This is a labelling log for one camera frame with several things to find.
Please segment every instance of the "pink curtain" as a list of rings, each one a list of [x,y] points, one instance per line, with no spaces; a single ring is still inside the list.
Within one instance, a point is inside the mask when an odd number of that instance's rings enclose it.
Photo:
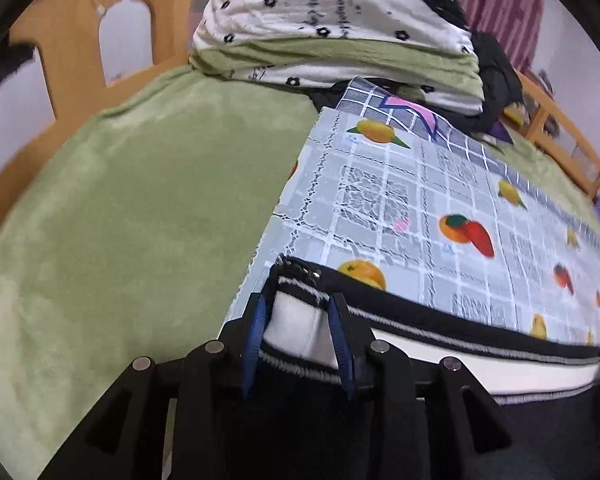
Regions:
[[[511,64],[524,70],[531,66],[536,44],[542,0],[460,0],[471,28],[493,34]]]

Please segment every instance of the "white wall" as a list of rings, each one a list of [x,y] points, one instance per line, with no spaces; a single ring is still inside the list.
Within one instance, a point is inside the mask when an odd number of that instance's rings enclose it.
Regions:
[[[55,120],[40,53],[0,83],[0,172],[20,149]]]
[[[600,52],[558,0],[544,0],[538,47],[532,69],[544,68],[555,100],[593,144],[600,156]],[[565,134],[559,141],[574,147]]]

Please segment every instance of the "green blanket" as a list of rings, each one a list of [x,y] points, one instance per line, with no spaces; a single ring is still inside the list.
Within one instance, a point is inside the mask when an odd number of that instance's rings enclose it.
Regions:
[[[447,89],[484,99],[478,60],[474,55],[389,41],[319,38],[248,41],[196,51],[189,57],[189,62],[207,75],[228,75],[245,68],[326,59],[407,70]]]
[[[316,117],[302,94],[181,68],[50,161],[0,231],[0,460],[16,480],[133,358],[218,334]],[[505,157],[590,221],[537,153],[519,141]]]

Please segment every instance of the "pink triangle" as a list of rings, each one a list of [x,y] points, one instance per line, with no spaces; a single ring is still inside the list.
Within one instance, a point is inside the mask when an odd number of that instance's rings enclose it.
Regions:
[[[416,112],[420,116],[422,121],[429,128],[429,135],[432,138],[436,137],[436,129],[438,126],[438,120],[436,119],[436,115],[428,108],[425,108],[424,106],[421,106],[416,103],[412,103],[411,101],[406,101],[405,99],[399,98],[398,96],[395,96],[395,95],[389,95],[389,96],[385,97],[382,100],[382,102],[380,103],[380,108],[410,108],[410,109],[412,109],[414,112]]]

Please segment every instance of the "yellow object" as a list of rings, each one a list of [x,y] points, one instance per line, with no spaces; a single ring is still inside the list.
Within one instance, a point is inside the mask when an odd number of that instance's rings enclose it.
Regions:
[[[443,216],[438,222],[438,227],[440,228],[440,232],[445,235],[452,242],[456,242],[458,244],[467,244],[469,243],[469,237],[465,235],[461,230],[457,228],[449,227],[446,225],[446,219],[449,218],[449,215]]]
[[[382,271],[366,260],[351,260],[342,264],[338,271],[350,276],[359,282],[386,290],[386,281]]]
[[[574,249],[579,249],[580,245],[578,243],[578,237],[576,236],[576,231],[573,229],[567,229],[567,245],[570,245]]]
[[[531,332],[529,335],[532,337],[537,337],[538,339],[546,339],[546,325],[544,323],[544,317],[540,314],[534,314],[534,320],[531,325]]]
[[[395,132],[391,126],[372,121],[371,119],[362,119],[356,124],[358,131],[367,139],[380,144],[387,144],[394,140]]]
[[[502,114],[507,118],[516,123],[518,126],[522,126],[525,123],[525,117],[522,110],[516,105],[512,104],[507,106]]]
[[[510,184],[506,180],[501,180],[498,183],[498,191],[499,195],[511,205],[520,205],[522,207],[525,207],[525,205],[522,203],[522,200],[520,200],[518,190],[513,186],[513,184]]]

